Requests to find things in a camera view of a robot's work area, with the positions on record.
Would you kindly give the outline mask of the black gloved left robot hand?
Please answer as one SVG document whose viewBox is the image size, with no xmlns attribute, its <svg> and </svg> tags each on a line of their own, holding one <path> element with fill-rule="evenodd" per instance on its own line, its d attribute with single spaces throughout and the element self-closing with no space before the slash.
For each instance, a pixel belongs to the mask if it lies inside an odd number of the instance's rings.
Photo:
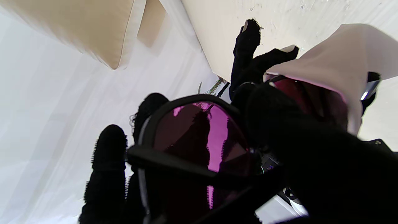
<svg viewBox="0 0 398 224">
<path fill-rule="evenodd" d="M 360 24 L 342 25 L 300 58 L 298 47 L 254 57 L 260 26 L 245 21 L 236 38 L 230 96 L 246 119 L 309 117 L 325 121 L 364 115 L 381 74 L 367 64 Z"/>
</svg>

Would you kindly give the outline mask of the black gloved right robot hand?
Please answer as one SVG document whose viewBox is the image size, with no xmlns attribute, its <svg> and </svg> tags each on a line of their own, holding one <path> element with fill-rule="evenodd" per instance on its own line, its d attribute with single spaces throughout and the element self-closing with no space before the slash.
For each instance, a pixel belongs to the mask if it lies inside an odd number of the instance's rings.
<svg viewBox="0 0 398 224">
<path fill-rule="evenodd" d="M 260 224 L 284 188 L 307 210 L 285 224 L 397 223 L 397 156 L 309 117 L 246 119 L 211 95 L 148 95 L 137 142 L 107 126 L 80 224 Z"/>
</svg>

